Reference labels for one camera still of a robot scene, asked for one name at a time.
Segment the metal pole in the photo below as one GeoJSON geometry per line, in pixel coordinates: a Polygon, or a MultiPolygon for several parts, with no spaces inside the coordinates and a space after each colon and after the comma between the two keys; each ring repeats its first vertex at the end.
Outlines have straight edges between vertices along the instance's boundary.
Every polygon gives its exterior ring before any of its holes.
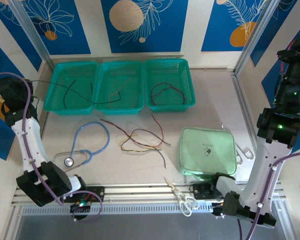
{"type": "Polygon", "coordinates": [[[43,61],[47,63],[50,67],[51,71],[54,70],[55,65],[50,58],[50,54],[42,41],[39,33],[37,32],[35,26],[33,25],[29,15],[27,14],[22,1],[19,0],[7,0],[8,5],[14,14],[15,18],[18,20],[19,24],[21,25],[23,31],[29,38],[30,42],[32,43],[33,47],[41,57],[43,61]]]}

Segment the tangled wires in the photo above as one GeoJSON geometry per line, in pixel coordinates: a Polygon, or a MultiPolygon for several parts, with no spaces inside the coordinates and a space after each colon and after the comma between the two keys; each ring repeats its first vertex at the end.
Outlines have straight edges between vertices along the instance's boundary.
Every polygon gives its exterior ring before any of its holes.
{"type": "Polygon", "coordinates": [[[186,97],[185,97],[185,94],[184,94],[179,88],[174,87],[174,86],[173,86],[171,83],[169,83],[169,82],[161,82],[161,83],[158,83],[158,84],[154,85],[154,87],[153,87],[152,90],[151,90],[151,96],[150,96],[150,98],[151,98],[151,103],[152,103],[154,106],[156,106],[157,103],[155,102],[154,97],[159,96],[163,91],[168,90],[168,89],[174,89],[174,90],[176,90],[176,91],[181,95],[181,97],[182,97],[182,104],[185,104],[185,100],[187,100],[186,97]],[[168,87],[165,87],[165,88],[163,88],[163,89],[161,89],[159,92],[157,92],[156,94],[154,94],[155,89],[156,89],[158,86],[160,86],[160,85],[169,85],[169,86],[168,86],[168,87]]]}
{"type": "Polygon", "coordinates": [[[161,148],[159,148],[159,146],[164,143],[168,146],[171,146],[171,144],[167,143],[165,140],[164,140],[164,132],[163,132],[163,129],[161,127],[161,125],[157,122],[157,120],[155,119],[155,117],[153,115],[151,115],[153,120],[158,124],[158,126],[160,127],[160,130],[161,130],[161,134],[162,134],[162,138],[160,138],[159,136],[157,136],[155,133],[149,131],[149,130],[146,130],[146,129],[142,129],[142,128],[137,128],[135,130],[133,130],[131,132],[131,134],[128,134],[125,130],[123,130],[121,127],[115,125],[114,123],[110,122],[110,121],[107,121],[107,120],[104,120],[104,119],[100,119],[101,121],[103,122],[106,122],[108,124],[111,124],[112,126],[115,126],[117,129],[119,129],[120,131],[122,131],[126,136],[127,138],[124,139],[121,144],[120,144],[120,148],[122,151],[124,152],[135,152],[135,153],[145,153],[145,152],[149,152],[149,151],[157,151],[162,159],[163,159],[163,163],[164,163],[164,168],[167,169],[167,166],[166,166],[166,160],[165,160],[165,157],[162,155],[162,153],[160,152],[161,148]],[[138,142],[136,141],[135,139],[133,139],[132,137],[135,136],[135,132],[136,131],[143,131],[143,132],[147,132],[147,133],[150,133],[152,134],[153,136],[155,136],[157,139],[160,140],[160,143],[158,145],[148,145],[148,144],[143,144],[141,142],[138,142]],[[133,141],[135,144],[138,144],[140,146],[143,146],[143,147],[146,147],[144,150],[130,150],[130,149],[125,149],[123,146],[126,142],[128,142],[129,140],[133,141]]]}

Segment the teal plastic basket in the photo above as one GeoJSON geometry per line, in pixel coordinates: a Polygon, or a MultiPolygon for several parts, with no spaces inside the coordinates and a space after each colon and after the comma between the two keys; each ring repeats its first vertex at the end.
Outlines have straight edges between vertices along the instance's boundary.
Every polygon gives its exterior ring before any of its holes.
{"type": "Polygon", "coordinates": [[[95,109],[107,115],[138,114],[145,106],[140,61],[105,62],[98,73],[95,109]]]}
{"type": "Polygon", "coordinates": [[[93,61],[57,64],[53,70],[43,108],[59,115],[91,114],[97,73],[98,63],[93,61]]]}
{"type": "Polygon", "coordinates": [[[145,91],[146,104],[153,112],[183,112],[196,104],[189,65],[185,59],[146,61],[145,91]]]}

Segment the scissors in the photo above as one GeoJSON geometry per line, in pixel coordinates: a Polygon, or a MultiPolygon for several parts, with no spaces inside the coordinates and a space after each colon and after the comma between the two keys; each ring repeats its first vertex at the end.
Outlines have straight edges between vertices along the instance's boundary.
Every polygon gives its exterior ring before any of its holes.
{"type": "Polygon", "coordinates": [[[192,196],[185,195],[178,188],[176,188],[168,179],[166,179],[165,177],[163,178],[166,181],[166,184],[168,184],[168,186],[172,189],[172,192],[178,199],[179,207],[182,214],[186,217],[190,217],[192,211],[199,208],[198,201],[192,196]]]}

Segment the black wire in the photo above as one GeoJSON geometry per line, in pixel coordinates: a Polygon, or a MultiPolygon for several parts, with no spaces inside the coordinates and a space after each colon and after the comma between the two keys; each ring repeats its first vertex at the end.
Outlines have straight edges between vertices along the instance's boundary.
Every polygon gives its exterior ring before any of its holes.
{"type": "Polygon", "coordinates": [[[171,83],[169,83],[169,82],[160,82],[160,83],[154,85],[153,88],[152,88],[152,90],[151,90],[151,96],[150,96],[150,98],[151,98],[151,102],[152,102],[152,104],[153,104],[154,106],[157,105],[157,104],[155,103],[155,101],[154,101],[154,97],[155,97],[155,96],[158,96],[160,93],[162,93],[164,90],[167,90],[167,89],[174,89],[174,90],[176,90],[176,91],[181,95],[181,97],[182,97],[182,99],[183,99],[182,104],[185,104],[185,100],[186,100],[185,94],[184,94],[179,88],[174,87],[174,86],[173,86],[171,83]],[[157,86],[159,86],[159,85],[162,85],[162,84],[168,84],[168,85],[170,85],[170,87],[163,88],[163,89],[161,89],[157,94],[153,95],[155,88],[156,88],[157,86]]]}
{"type": "Polygon", "coordinates": [[[33,80],[31,82],[41,82],[41,83],[46,83],[46,84],[54,84],[54,85],[57,85],[57,86],[60,86],[60,87],[64,87],[64,88],[67,88],[69,91],[72,91],[73,93],[79,95],[81,98],[83,98],[84,100],[88,101],[89,103],[91,104],[111,104],[111,103],[115,103],[115,102],[118,102],[121,100],[121,95],[120,95],[120,92],[118,91],[118,94],[119,94],[119,99],[117,100],[114,100],[114,101],[107,101],[107,102],[93,102],[91,100],[89,100],[88,98],[82,96],[80,93],[78,93],[77,91],[69,88],[68,86],[65,86],[65,85],[62,85],[62,84],[59,84],[59,83],[56,83],[56,82],[50,82],[50,81],[44,81],[44,80],[33,80]]]}
{"type": "Polygon", "coordinates": [[[145,130],[145,129],[142,129],[142,128],[137,128],[137,129],[133,130],[133,131],[131,132],[130,136],[128,137],[128,139],[125,140],[125,141],[121,144],[121,146],[120,146],[121,150],[124,151],[124,152],[137,152],[137,153],[145,153],[145,152],[148,152],[148,151],[157,151],[157,152],[161,155],[161,157],[162,157],[162,159],[163,159],[163,162],[164,162],[164,168],[167,169],[165,157],[162,155],[162,153],[159,151],[159,149],[157,149],[157,148],[154,147],[154,146],[150,146],[150,147],[149,147],[149,148],[153,148],[153,149],[148,149],[148,150],[143,150],[143,151],[139,151],[139,150],[126,150],[126,149],[123,149],[123,145],[131,139],[132,135],[133,135],[134,132],[137,131],[137,130],[139,130],[139,131],[144,131],[144,132],[147,132],[147,133],[150,133],[150,134],[152,134],[153,136],[155,136],[156,138],[162,140],[158,135],[156,135],[155,133],[153,133],[153,132],[151,132],[151,131],[149,131],[149,130],[145,130]]]}
{"type": "Polygon", "coordinates": [[[70,86],[67,88],[67,90],[65,91],[65,94],[64,94],[64,97],[63,97],[63,105],[64,105],[64,108],[66,109],[66,96],[67,96],[67,93],[69,91],[69,89],[71,88],[71,86],[77,81],[77,79],[73,80],[73,82],[70,84],[70,86]]]}
{"type": "Polygon", "coordinates": [[[38,104],[39,104],[39,98],[37,96],[33,96],[34,99],[36,99],[36,105],[35,105],[35,110],[38,109],[38,104]]]}

